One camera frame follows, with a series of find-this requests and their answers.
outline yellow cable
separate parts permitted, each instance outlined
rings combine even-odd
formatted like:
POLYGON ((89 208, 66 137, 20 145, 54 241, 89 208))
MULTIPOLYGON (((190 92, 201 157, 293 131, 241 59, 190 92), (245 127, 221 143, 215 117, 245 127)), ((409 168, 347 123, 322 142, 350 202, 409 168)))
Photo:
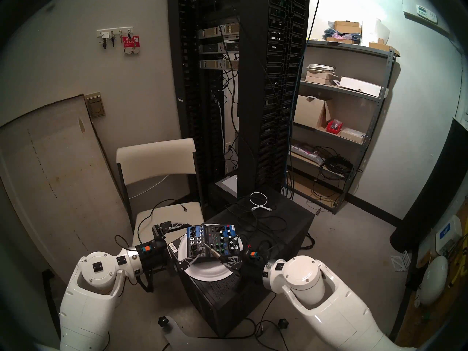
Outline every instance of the yellow cable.
POLYGON ((465 232, 463 233, 463 236, 465 237, 465 239, 463 240, 463 245, 461 247, 462 256, 460 260, 460 266, 458 267, 457 273, 455 274, 454 278, 449 283, 448 285, 449 288, 453 287, 459 275, 464 277, 468 273, 468 271, 465 269, 465 263, 466 263, 466 258, 467 258, 466 253, 467 253, 467 247, 468 247, 468 236, 465 236, 465 235, 467 233, 468 233, 468 219, 465 223, 465 232))
POLYGON ((461 257, 461 262, 460 262, 460 265, 461 265, 460 266, 460 275, 462 277, 464 277, 465 275, 468 274, 468 271, 465 268, 465 263, 466 263, 466 259, 467 259, 467 247, 468 247, 468 237, 466 236, 467 233, 468 233, 468 220, 466 221, 466 224, 465 224, 465 233, 463 234, 465 239, 463 240, 463 246, 461 248, 461 251, 463 252, 463 256, 461 257))

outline server rack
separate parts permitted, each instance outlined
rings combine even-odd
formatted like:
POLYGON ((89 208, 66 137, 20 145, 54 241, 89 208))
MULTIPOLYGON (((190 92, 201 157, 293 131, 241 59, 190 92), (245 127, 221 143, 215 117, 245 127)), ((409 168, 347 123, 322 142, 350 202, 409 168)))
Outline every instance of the server rack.
MULTIPOLYGON (((177 111, 182 138, 193 138, 196 161, 204 195, 209 182, 224 174, 224 100, 220 92, 222 72, 199 67, 198 30, 204 28, 202 15, 206 0, 167 0, 169 40, 177 111)), ((191 193, 197 183, 189 176, 191 193)))
MULTIPOLYGON (((242 72, 238 84, 238 197, 263 184, 280 191, 284 184, 291 112, 298 90, 299 61, 305 45, 309 0, 168 0, 177 109, 183 138, 191 137, 204 195, 208 184, 225 174, 224 93, 221 70, 206 70, 200 29, 239 23, 242 72)), ((189 179, 190 191, 197 192, 189 179)))
POLYGON ((309 0, 241 0, 238 197, 283 186, 308 11, 309 0))

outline red key tag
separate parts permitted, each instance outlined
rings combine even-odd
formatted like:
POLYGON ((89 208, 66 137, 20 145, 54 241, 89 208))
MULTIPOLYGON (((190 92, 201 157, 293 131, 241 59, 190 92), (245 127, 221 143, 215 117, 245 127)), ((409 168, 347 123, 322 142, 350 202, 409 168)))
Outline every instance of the red key tag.
POLYGON ((125 54, 139 54, 140 52, 140 37, 133 36, 132 38, 124 36, 124 53, 125 54))

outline shelf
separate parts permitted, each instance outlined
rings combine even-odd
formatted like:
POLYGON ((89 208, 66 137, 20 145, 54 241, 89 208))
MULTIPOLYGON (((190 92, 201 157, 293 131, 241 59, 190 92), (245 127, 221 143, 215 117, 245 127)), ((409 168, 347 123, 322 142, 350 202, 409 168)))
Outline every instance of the shelf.
POLYGON ((331 84, 318 84, 318 83, 311 83, 309 81, 301 80, 301 85, 305 85, 306 87, 313 87, 317 89, 331 90, 332 92, 338 92, 342 94, 349 94, 349 95, 357 96, 359 98, 368 99, 374 102, 377 102, 379 100, 379 98, 376 96, 369 95, 369 94, 362 93, 362 92, 357 92, 356 90, 337 87, 336 85, 331 85, 331 84))
MULTIPOLYGON (((340 197, 340 194, 334 192, 333 190, 327 189, 325 186, 322 186, 312 180, 309 180, 301 175, 294 173, 294 187, 291 186, 290 181, 288 180, 288 187, 290 190, 294 191, 296 194, 302 196, 303 198, 313 201, 316 204, 322 203, 322 206, 332 211, 335 209, 333 204, 334 202, 340 197), (327 198, 322 197, 322 201, 320 201, 320 196, 328 196, 327 198)), ((313 209, 317 210, 318 206, 312 206, 313 209)))
MULTIPOLYGON (((303 156, 301 156, 300 154, 291 152, 291 157, 297 158, 297 159, 300 160, 300 161, 303 161, 303 162, 309 163, 309 164, 311 164, 311 165, 314 165, 314 166, 317 167, 317 168, 320 167, 320 166, 319 166, 317 163, 315 163, 314 161, 308 159, 307 157, 303 157, 303 156)), ((337 174, 336 172, 330 171, 330 170, 327 169, 325 166, 323 166, 322 169, 323 169, 324 172, 327 173, 328 175, 337 176, 337 177, 341 177, 341 178, 344 179, 344 176, 343 176, 343 175, 339 175, 339 174, 337 174)))
POLYGON ((345 50, 349 52, 358 52, 361 54, 379 56, 381 58, 387 58, 388 52, 384 50, 374 49, 367 46, 361 46, 357 44, 344 44, 344 43, 337 43, 335 41, 317 41, 317 40, 309 40, 307 42, 307 46, 309 47, 320 47, 320 48, 328 48, 328 49, 335 49, 335 50, 345 50))
POLYGON ((337 135, 337 134, 327 132, 327 131, 325 130, 325 128, 323 128, 323 127, 312 128, 312 127, 308 127, 308 126, 306 126, 306 125, 299 124, 299 123, 294 123, 294 122, 293 122, 292 125, 294 125, 294 126, 296 126, 296 127, 300 127, 300 128, 307 129, 307 130, 309 130, 309 131, 317 131, 317 132, 319 132, 319 133, 324 133, 324 134, 326 134, 326 135, 328 135, 328 136, 340 138, 340 139, 342 139, 342 140, 344 140, 344 141, 346 141, 346 142, 351 142, 351 143, 354 143, 355 145, 358 145, 358 146, 362 146, 362 144, 363 144, 363 142, 362 142, 362 143, 354 142, 354 141, 352 141, 352 140, 350 140, 350 139, 348 139, 348 138, 341 137, 341 136, 339 136, 339 135, 337 135))

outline wall outlet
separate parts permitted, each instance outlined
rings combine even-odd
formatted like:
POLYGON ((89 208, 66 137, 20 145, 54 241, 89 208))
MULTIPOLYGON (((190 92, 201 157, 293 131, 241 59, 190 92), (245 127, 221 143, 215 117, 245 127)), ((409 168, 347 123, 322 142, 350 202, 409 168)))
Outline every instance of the wall outlet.
POLYGON ((232 145, 232 142, 227 142, 224 144, 224 153, 226 153, 227 151, 229 151, 229 146, 232 145))

